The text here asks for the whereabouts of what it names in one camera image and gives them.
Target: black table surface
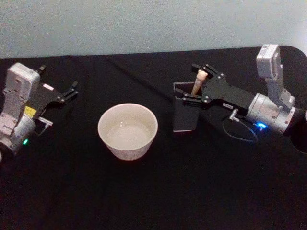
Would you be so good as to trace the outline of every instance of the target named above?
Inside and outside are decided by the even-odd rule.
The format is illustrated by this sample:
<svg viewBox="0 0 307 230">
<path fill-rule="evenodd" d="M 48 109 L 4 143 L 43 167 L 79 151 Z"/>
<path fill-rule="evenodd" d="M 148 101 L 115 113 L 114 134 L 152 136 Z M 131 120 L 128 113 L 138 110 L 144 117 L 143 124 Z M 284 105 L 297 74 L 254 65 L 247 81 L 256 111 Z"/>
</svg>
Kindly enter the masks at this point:
<svg viewBox="0 0 307 230">
<path fill-rule="evenodd" d="M 148 54 L 0 60 L 47 65 L 41 81 L 79 96 L 50 109 L 54 126 L 31 137 L 0 174 L 0 229 L 307 229 L 307 155 L 269 131 L 257 144 L 224 134 L 222 108 L 202 111 L 197 129 L 172 131 L 173 82 L 193 81 L 191 63 L 211 64 L 230 84 L 267 94 L 258 78 L 260 47 Z M 307 108 L 307 58 L 281 46 L 285 88 Z M 137 103 L 154 112 L 159 130 L 136 161 L 117 159 L 97 123 L 104 111 Z"/>
</svg>

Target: yellow label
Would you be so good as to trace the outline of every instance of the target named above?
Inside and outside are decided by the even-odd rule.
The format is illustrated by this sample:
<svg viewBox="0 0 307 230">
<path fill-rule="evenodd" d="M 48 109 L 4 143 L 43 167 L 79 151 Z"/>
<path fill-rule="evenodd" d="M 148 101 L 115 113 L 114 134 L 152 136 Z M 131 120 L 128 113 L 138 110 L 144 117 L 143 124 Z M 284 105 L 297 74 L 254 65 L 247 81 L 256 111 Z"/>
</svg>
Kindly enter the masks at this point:
<svg viewBox="0 0 307 230">
<path fill-rule="evenodd" d="M 27 114 L 29 117 L 33 117 L 35 114 L 36 114 L 36 110 L 35 109 L 32 109 L 32 108 L 30 108 L 30 107 L 28 107 L 28 106 L 26 106 L 25 108 L 24 108 L 24 113 L 25 114 Z"/>
</svg>

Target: white wall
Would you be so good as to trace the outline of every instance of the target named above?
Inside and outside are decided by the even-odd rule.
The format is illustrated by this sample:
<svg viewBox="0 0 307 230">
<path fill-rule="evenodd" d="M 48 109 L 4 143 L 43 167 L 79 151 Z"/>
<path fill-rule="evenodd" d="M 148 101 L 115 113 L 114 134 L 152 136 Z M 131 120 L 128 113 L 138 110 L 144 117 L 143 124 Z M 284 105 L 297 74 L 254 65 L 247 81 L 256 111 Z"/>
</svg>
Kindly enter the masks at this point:
<svg viewBox="0 0 307 230">
<path fill-rule="evenodd" d="M 307 53 L 306 0 L 2 0 L 0 58 L 261 46 Z"/>
</svg>

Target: white bowl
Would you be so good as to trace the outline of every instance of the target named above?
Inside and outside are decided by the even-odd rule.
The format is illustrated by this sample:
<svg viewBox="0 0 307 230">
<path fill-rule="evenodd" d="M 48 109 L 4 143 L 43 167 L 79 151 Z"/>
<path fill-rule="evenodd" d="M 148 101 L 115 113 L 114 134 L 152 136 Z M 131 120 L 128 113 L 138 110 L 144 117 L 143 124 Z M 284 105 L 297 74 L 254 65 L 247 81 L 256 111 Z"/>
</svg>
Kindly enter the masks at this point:
<svg viewBox="0 0 307 230">
<path fill-rule="evenodd" d="M 158 121 L 148 108 L 133 103 L 118 104 L 102 114 L 98 134 L 118 158 L 131 161 L 143 156 L 158 131 Z"/>
</svg>

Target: wooden stick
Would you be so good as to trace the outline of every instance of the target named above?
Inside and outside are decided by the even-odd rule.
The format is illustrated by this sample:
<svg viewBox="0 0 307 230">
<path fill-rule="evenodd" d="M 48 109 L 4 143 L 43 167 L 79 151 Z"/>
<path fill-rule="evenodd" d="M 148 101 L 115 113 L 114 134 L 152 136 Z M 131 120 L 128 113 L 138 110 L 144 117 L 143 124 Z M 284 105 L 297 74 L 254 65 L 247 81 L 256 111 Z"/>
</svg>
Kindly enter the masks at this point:
<svg viewBox="0 0 307 230">
<path fill-rule="evenodd" d="M 196 80 L 192 89 L 192 95 L 195 96 L 198 92 L 198 90 L 200 89 L 202 83 L 206 80 L 206 77 L 208 76 L 208 74 L 203 71 L 203 70 L 198 70 L 198 73 L 196 75 Z"/>
</svg>

